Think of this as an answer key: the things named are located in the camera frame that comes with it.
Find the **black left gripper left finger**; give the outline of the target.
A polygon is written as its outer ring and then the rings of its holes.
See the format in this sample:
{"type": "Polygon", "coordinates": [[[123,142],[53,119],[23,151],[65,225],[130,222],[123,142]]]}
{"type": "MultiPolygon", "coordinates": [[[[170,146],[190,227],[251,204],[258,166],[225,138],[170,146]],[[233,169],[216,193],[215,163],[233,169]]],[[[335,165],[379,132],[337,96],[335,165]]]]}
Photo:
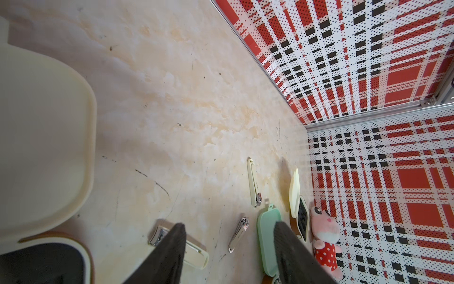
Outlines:
{"type": "Polygon", "coordinates": [[[182,223],[171,229],[158,226],[149,243],[154,250],[126,284],[178,284],[186,250],[186,230],[182,223]]]}

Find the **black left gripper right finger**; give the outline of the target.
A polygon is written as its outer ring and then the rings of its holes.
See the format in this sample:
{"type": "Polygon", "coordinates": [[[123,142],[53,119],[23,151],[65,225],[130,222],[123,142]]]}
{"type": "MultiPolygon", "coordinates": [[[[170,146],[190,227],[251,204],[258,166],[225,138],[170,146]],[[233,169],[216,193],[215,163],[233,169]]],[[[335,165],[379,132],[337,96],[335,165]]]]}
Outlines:
{"type": "Polygon", "coordinates": [[[273,230],[279,279],[283,284],[334,284],[335,280],[284,222],[276,222],[273,230]]]}

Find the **mint green manicure case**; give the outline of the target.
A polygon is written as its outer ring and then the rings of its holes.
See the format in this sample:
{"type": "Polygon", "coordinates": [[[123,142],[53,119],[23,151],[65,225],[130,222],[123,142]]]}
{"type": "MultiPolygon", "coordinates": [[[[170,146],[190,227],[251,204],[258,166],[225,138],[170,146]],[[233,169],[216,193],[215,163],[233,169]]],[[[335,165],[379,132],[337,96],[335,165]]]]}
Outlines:
{"type": "Polygon", "coordinates": [[[260,246],[261,263],[265,276],[263,284],[278,284],[279,269],[274,245],[274,227],[282,220],[279,209],[272,203],[258,216],[257,233],[260,246]]]}

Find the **silver nail clipper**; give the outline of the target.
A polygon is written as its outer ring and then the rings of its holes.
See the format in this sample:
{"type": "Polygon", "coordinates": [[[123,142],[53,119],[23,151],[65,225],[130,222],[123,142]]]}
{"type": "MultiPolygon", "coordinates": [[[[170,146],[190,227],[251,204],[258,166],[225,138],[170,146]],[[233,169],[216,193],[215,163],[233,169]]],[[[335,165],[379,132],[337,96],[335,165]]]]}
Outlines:
{"type": "Polygon", "coordinates": [[[237,247],[238,243],[244,236],[245,232],[249,228],[249,218],[248,217],[242,217],[235,229],[235,232],[232,236],[231,241],[229,242],[228,245],[228,251],[229,253],[233,253],[235,248],[237,247]]]}

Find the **cream manicure case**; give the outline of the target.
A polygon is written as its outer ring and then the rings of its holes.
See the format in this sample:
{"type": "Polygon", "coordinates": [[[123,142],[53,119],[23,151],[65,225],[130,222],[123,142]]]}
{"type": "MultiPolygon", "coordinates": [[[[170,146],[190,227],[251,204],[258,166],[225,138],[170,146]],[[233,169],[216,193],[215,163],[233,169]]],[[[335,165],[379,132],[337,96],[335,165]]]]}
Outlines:
{"type": "Polygon", "coordinates": [[[2,18],[1,267],[35,273],[37,282],[90,284],[90,251],[56,228],[93,188],[96,98],[70,66],[8,36],[2,18]]]}
{"type": "Polygon", "coordinates": [[[296,237],[307,244],[309,241],[309,210],[300,194],[299,170],[295,169],[289,188],[290,225],[296,237]]]}

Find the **silver clipper bottom right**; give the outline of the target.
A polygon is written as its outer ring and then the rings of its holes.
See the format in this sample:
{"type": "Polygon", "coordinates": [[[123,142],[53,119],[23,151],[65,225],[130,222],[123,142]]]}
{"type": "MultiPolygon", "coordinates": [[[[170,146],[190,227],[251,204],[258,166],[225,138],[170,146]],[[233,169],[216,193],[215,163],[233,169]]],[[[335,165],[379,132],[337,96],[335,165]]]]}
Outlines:
{"type": "MultiPolygon", "coordinates": [[[[157,247],[169,232],[170,228],[164,225],[158,225],[148,240],[149,245],[157,247]]],[[[192,242],[191,239],[186,240],[184,262],[195,269],[203,270],[208,265],[209,253],[204,248],[201,248],[201,246],[192,242]]]]}

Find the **cream nail clipper far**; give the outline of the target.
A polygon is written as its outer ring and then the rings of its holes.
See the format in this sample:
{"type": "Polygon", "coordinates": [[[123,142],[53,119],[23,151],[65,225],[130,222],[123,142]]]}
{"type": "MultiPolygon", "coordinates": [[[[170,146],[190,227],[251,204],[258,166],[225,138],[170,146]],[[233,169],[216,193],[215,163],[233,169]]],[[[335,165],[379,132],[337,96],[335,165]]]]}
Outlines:
{"type": "Polygon", "coordinates": [[[256,208],[262,203],[261,192],[258,188],[258,183],[256,181],[256,172],[255,172],[255,163],[252,158],[247,159],[247,171],[248,171],[248,181],[249,181],[249,191],[251,196],[251,205],[256,208]]]}

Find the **pink frog plush red dress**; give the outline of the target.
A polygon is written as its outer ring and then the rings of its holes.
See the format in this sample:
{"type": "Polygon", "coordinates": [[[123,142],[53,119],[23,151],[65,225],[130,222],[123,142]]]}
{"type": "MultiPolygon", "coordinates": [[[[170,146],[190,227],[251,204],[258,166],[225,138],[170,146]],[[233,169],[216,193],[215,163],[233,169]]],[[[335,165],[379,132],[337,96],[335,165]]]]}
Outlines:
{"type": "Polygon", "coordinates": [[[310,218],[312,245],[317,262],[335,280],[343,279],[344,275],[336,258],[337,254],[342,253],[341,247],[337,245],[341,236],[339,224],[327,210],[318,207],[310,209],[310,218]]]}

